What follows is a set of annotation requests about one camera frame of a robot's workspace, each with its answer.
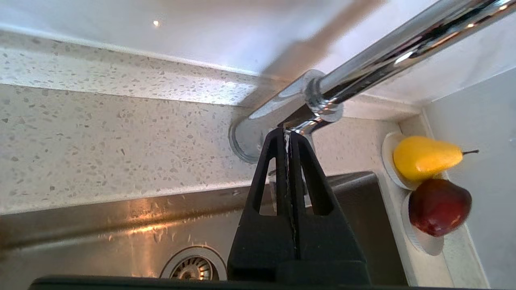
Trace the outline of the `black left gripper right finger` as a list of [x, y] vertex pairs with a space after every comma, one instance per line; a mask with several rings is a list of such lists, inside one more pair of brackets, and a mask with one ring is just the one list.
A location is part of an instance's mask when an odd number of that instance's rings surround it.
[[288, 282], [370, 282], [366, 258], [309, 141], [289, 134], [294, 260]]

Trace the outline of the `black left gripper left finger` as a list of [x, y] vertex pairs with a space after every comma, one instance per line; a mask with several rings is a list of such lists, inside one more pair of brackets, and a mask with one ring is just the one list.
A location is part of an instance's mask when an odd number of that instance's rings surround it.
[[[260, 214], [268, 167], [276, 160], [275, 216]], [[295, 248], [295, 180], [285, 130], [276, 128], [265, 138], [245, 207], [227, 260], [230, 281], [276, 281], [282, 263], [293, 261]]]

